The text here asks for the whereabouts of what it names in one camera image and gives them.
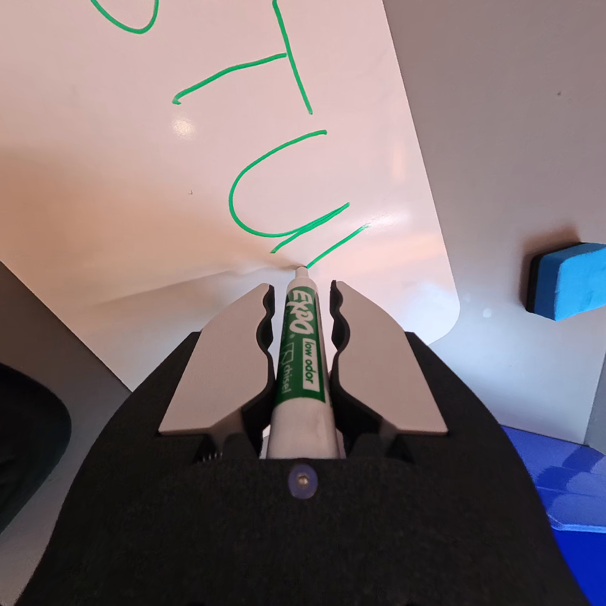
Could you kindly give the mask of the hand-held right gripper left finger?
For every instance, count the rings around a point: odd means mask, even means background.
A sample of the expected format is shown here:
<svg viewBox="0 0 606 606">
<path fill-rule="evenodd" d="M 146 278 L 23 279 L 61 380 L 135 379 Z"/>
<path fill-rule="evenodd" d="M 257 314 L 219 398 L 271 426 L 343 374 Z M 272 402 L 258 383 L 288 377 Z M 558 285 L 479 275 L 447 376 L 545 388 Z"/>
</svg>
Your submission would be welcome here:
<svg viewBox="0 0 606 606">
<path fill-rule="evenodd" d="M 245 433 L 261 449 L 275 400 L 269 346 L 273 286 L 262 283 L 216 315 L 200 333 L 159 426 L 162 435 L 207 433 L 217 447 Z"/>
</svg>

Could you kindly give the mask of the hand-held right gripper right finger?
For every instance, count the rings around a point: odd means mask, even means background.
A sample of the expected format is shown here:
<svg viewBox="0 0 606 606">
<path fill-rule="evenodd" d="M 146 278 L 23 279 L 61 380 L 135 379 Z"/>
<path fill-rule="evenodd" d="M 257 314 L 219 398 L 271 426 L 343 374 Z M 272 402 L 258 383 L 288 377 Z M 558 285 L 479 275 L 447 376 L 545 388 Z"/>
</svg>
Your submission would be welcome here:
<svg viewBox="0 0 606 606">
<path fill-rule="evenodd" d="M 330 289 L 336 348 L 330 396 L 344 436 L 446 435 L 447 426 L 404 329 L 342 281 Z"/>
</svg>

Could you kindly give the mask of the green dry erase marker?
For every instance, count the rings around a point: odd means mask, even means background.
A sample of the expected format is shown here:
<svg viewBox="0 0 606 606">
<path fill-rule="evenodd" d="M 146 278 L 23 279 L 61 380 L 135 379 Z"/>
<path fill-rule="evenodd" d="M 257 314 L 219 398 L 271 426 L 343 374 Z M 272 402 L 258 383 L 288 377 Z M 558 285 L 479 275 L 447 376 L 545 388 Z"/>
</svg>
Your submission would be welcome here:
<svg viewBox="0 0 606 606">
<path fill-rule="evenodd" d="M 268 459 L 339 458 L 318 288 L 307 267 L 288 284 Z"/>
</svg>

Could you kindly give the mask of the blue plastic bin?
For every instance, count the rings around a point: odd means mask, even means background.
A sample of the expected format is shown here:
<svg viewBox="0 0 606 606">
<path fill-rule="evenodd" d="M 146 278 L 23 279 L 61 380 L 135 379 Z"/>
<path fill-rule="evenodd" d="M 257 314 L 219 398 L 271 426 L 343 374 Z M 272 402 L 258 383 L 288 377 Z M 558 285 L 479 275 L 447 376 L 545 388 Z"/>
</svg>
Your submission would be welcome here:
<svg viewBox="0 0 606 606">
<path fill-rule="evenodd" d="M 605 605 L 605 455 L 502 427 L 541 497 L 562 554 L 592 605 Z"/>
</svg>

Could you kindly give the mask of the small white whiteboard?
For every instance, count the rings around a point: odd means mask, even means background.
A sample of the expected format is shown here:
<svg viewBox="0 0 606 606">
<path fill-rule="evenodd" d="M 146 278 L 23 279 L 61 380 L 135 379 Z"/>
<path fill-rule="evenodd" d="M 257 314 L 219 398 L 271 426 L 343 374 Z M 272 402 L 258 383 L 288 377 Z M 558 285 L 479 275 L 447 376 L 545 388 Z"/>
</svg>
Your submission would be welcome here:
<svg viewBox="0 0 606 606">
<path fill-rule="evenodd" d="M 381 1 L 1 1 L 1 259 L 131 389 L 312 261 L 460 310 Z"/>
</svg>

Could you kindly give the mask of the blue whiteboard eraser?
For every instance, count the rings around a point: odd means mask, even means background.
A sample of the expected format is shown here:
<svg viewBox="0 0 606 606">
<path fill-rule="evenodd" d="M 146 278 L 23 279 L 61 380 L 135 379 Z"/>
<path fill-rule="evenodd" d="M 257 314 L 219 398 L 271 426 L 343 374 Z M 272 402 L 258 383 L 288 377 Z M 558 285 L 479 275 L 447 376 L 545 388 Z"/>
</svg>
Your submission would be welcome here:
<svg viewBox="0 0 606 606">
<path fill-rule="evenodd" d="M 578 243 L 535 255 L 526 310 L 553 321 L 605 306 L 605 244 Z"/>
</svg>

